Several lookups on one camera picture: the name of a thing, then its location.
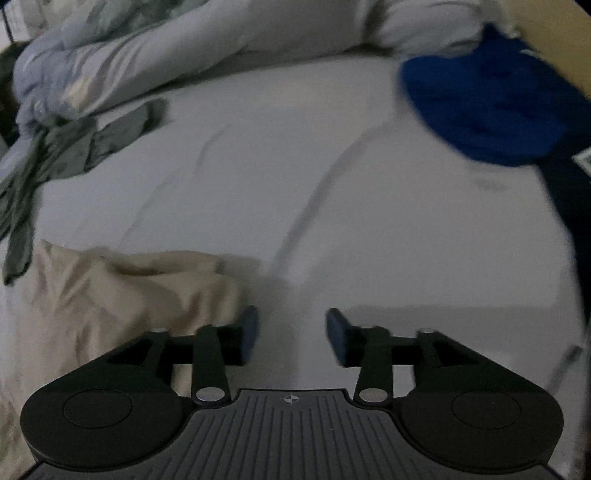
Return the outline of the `beige t-shirt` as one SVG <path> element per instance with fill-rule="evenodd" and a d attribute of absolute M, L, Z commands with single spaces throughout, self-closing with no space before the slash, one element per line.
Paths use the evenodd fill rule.
<path fill-rule="evenodd" d="M 246 300 L 215 255 L 123 255 L 40 241 L 26 274 L 1 289 L 2 478 L 18 479 L 35 463 L 19 416 L 39 388 L 146 331 L 181 336 L 235 322 Z"/>

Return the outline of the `grey-green garment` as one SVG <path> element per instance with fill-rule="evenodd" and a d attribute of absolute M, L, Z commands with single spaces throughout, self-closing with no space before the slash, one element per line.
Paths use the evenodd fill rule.
<path fill-rule="evenodd" d="M 12 284 L 28 270 L 33 253 L 37 190 L 44 184 L 90 172 L 108 156 L 154 130 L 167 102 L 147 101 L 100 129 L 91 117 L 56 118 L 40 126 L 24 158 L 1 182 L 1 238 L 8 241 L 2 280 Z"/>

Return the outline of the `black lettered jacket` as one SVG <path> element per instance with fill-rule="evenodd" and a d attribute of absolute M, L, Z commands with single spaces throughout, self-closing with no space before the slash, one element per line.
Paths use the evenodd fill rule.
<path fill-rule="evenodd" d="M 567 134 L 537 162 L 548 195 L 570 237 L 583 312 L 583 365 L 590 379 L 590 174 L 575 157 L 590 150 L 588 134 Z"/>

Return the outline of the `royal blue garment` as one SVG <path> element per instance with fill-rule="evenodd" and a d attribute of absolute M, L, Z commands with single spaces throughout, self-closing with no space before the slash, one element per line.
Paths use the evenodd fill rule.
<path fill-rule="evenodd" d="M 404 62 L 401 81 L 425 124 L 474 161 L 521 167 L 590 146 L 589 100 L 491 25 L 469 54 Z"/>

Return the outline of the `light blue patterned duvet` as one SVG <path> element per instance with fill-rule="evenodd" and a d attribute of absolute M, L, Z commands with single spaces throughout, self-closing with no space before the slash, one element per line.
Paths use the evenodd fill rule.
<path fill-rule="evenodd" d="M 403 57 L 457 56 L 480 42 L 487 25 L 514 29 L 502 1 L 212 0 L 141 31 L 66 49 L 63 21 L 16 61 L 23 135 L 55 118 L 110 109 L 236 55 L 294 61 L 370 45 Z"/>

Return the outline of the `teal green blanket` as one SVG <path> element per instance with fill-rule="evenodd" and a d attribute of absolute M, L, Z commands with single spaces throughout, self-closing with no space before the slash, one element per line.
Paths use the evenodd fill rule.
<path fill-rule="evenodd" d="M 60 27 L 66 49 L 119 38 L 175 19 L 205 0 L 85 1 Z"/>

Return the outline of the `wooden headboard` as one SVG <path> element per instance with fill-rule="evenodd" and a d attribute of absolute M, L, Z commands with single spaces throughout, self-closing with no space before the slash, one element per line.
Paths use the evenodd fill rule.
<path fill-rule="evenodd" d="M 522 37 L 590 98 L 590 15 L 575 1 L 507 1 Z"/>

